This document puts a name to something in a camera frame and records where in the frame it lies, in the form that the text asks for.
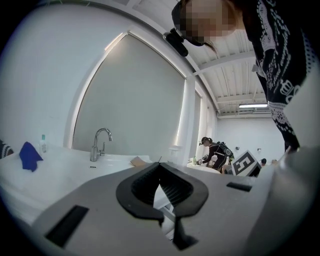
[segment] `ceiling beam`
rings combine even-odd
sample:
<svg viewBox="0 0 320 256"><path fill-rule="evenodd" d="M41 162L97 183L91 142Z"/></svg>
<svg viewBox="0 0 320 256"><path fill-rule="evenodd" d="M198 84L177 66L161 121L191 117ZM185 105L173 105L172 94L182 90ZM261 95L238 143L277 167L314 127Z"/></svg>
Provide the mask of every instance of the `ceiling beam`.
<svg viewBox="0 0 320 256"><path fill-rule="evenodd" d="M242 52L239 54L233 54L227 57L218 58L215 60L212 60L210 62L207 62L205 64L202 64L199 66L199 70L196 70L196 72L193 73L194 76L199 75L201 73L207 72L211 69L215 68L221 68L224 66L232 65L235 63L241 63L245 62L249 59L255 58L255 52L254 51L248 51L248 52Z"/></svg>
<svg viewBox="0 0 320 256"><path fill-rule="evenodd" d="M254 94L243 94L243 95L234 95L228 97L219 97L216 101L220 103L229 103L229 102L244 102L244 101L253 101L253 100L266 100L266 95L264 93Z"/></svg>

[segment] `black cap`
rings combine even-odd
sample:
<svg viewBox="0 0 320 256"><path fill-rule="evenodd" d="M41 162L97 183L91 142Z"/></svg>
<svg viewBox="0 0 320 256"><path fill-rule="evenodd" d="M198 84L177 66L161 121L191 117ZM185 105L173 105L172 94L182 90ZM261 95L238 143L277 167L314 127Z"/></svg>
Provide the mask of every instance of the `black cap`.
<svg viewBox="0 0 320 256"><path fill-rule="evenodd" d="M205 43L204 42L199 42L201 41L199 37L192 37L192 36L187 36L186 35L186 25L181 24L180 20L180 15L181 15L181 10L182 10L182 4L181 1L178 2L175 7L173 8L171 15L172 15L172 20L175 28L180 31L182 34L182 37L186 40L188 40L191 44L194 46L203 46Z"/></svg>
<svg viewBox="0 0 320 256"><path fill-rule="evenodd" d="M209 141L210 143L212 143L212 139L211 138L208 138L208 137L203 137L201 139L201 142L199 143L199 146L200 145L203 145L205 143L205 141Z"/></svg>

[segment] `white curved wall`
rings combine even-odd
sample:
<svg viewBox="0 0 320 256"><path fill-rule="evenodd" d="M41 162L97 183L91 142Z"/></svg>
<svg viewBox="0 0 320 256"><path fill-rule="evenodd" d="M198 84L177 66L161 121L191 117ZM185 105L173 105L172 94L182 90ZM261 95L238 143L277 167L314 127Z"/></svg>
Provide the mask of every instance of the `white curved wall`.
<svg viewBox="0 0 320 256"><path fill-rule="evenodd" d="M163 39L131 19L90 6L41 7L19 25L1 56L0 138L15 151L25 141L36 145L42 134L49 143L67 146L70 120L87 77L105 47L132 26L185 76L191 74Z"/></svg>

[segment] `white column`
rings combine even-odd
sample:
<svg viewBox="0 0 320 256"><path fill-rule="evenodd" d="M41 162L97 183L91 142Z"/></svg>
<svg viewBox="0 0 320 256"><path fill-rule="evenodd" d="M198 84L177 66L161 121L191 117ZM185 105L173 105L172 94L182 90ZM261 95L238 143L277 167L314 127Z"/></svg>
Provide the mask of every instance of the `white column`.
<svg viewBox="0 0 320 256"><path fill-rule="evenodd" d="M207 136L208 126L208 97L204 93L200 105L200 125L198 133L198 141ZM195 158L201 159L204 156L204 146L197 144Z"/></svg>
<svg viewBox="0 0 320 256"><path fill-rule="evenodd" d="M212 103L208 100L208 127L206 130L206 137L211 138L214 142L216 141L216 129L217 129L217 115L216 110Z"/></svg>
<svg viewBox="0 0 320 256"><path fill-rule="evenodd" d="M184 83L182 111L177 143L178 146L181 147L177 163L182 166L187 165L191 148L192 132L194 128L195 117L195 90L195 77L187 77Z"/></svg>

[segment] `fluorescent light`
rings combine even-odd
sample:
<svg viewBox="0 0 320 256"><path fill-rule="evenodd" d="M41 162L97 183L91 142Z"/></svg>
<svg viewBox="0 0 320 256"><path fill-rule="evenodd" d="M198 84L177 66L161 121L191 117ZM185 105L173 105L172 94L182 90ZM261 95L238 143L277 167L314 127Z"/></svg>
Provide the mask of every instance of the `fluorescent light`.
<svg viewBox="0 0 320 256"><path fill-rule="evenodd" d="M268 107L267 103L257 103L257 104L240 104L240 109L249 109L249 108L266 108Z"/></svg>

